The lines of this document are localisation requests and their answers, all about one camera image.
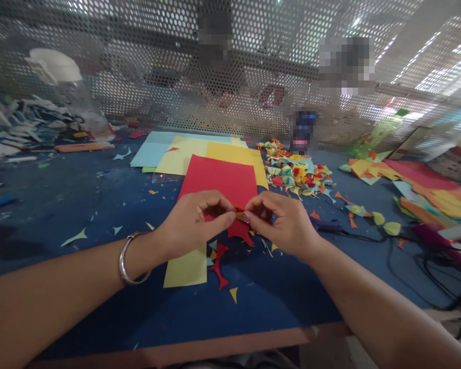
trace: plastic bottle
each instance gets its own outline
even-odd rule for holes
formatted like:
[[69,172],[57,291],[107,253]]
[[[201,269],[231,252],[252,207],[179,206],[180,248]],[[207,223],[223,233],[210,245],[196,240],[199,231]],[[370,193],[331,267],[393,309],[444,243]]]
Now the plastic bottle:
[[39,78],[53,88],[80,128],[88,131],[95,141],[111,141],[113,128],[102,113],[84,82],[78,65],[65,54],[50,49],[32,49],[26,58]]
[[387,117],[377,123],[372,131],[363,135],[350,150],[350,156],[365,159],[371,150],[374,150],[385,138],[391,136],[403,123],[403,117],[409,113],[400,109],[393,116]]

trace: silver bangle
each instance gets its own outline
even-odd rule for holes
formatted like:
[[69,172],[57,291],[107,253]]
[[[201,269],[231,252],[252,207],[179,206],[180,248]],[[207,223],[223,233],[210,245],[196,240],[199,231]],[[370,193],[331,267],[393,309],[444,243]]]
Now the silver bangle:
[[124,244],[124,248],[123,250],[121,250],[121,254],[119,255],[119,273],[120,273],[121,279],[126,284],[140,284],[142,282],[145,282],[147,278],[150,276],[151,270],[145,274],[144,278],[141,281],[137,282],[137,281],[131,280],[127,274],[127,270],[124,267],[124,255],[127,252],[128,245],[130,244],[132,240],[134,240],[138,236],[145,234],[145,233],[148,233],[148,232],[135,232],[135,233],[132,233],[130,236],[128,236],[127,242]]

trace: table surface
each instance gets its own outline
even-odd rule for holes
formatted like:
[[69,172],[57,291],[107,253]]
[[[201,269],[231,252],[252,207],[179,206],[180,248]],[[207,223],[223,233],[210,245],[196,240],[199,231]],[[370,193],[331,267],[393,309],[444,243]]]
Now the table surface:
[[[118,132],[118,136],[127,135],[126,131]],[[4,183],[0,196],[18,199],[0,209],[0,275],[77,252],[73,246],[84,250],[135,231],[147,231],[146,222],[158,227],[176,203],[182,181],[152,183],[153,174],[130,168],[130,160],[143,141],[144,137],[124,138],[116,143],[114,150],[42,154],[38,161],[13,165],[0,162],[0,182]],[[132,155],[113,160],[128,148]],[[369,186],[353,174],[342,172],[338,166],[347,157],[340,154],[317,151],[312,159],[333,171],[331,178],[336,186],[332,195],[340,191],[369,212],[383,213],[386,221],[400,222],[402,232],[410,233],[410,218],[396,207],[392,197],[399,194],[389,180],[382,178]],[[40,169],[38,164],[42,162],[50,165]],[[151,195],[149,190],[158,193]],[[371,220],[359,217],[355,218],[359,228],[353,230],[341,199],[335,199],[334,204],[324,195],[303,199],[308,212],[315,210],[322,220],[340,219],[349,232],[374,238],[383,235]],[[114,236],[113,228],[121,226]],[[83,228],[87,239],[60,247]],[[422,252],[418,244],[407,243],[401,250],[396,247],[397,239],[374,243],[322,235],[419,307],[430,309],[431,304],[450,303],[415,263],[413,256]],[[275,333],[342,321],[333,301],[307,265],[282,255],[280,250],[275,250],[271,257],[259,236],[253,237],[256,246],[249,254],[246,244],[237,238],[229,239],[226,232],[217,239],[229,246],[221,264],[229,286],[219,290],[217,275],[209,271],[205,284],[163,289],[166,265],[161,265],[145,283],[123,289],[96,309],[47,348],[39,359]],[[442,266],[432,271],[454,293],[461,292],[460,272]],[[229,293],[235,287],[239,288],[237,304]]]

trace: white bottle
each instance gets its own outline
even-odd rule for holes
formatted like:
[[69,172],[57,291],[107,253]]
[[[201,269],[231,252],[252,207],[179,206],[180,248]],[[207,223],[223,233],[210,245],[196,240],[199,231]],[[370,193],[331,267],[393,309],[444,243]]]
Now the white bottle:
[[84,82],[77,63],[65,54],[50,49],[32,49],[25,58],[32,70],[65,103],[80,127],[95,141],[111,141],[113,128]]

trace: perforated metal screen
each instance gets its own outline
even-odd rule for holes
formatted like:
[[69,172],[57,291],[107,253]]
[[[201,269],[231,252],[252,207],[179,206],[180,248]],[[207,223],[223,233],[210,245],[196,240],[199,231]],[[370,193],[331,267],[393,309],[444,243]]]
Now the perforated metal screen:
[[[370,38],[373,94],[322,93],[330,37]],[[57,101],[24,61],[37,47],[73,58],[111,121],[271,138],[308,107],[315,138],[341,148],[405,108],[388,146],[419,125],[434,127],[425,159],[461,138],[461,0],[0,0],[0,96]]]

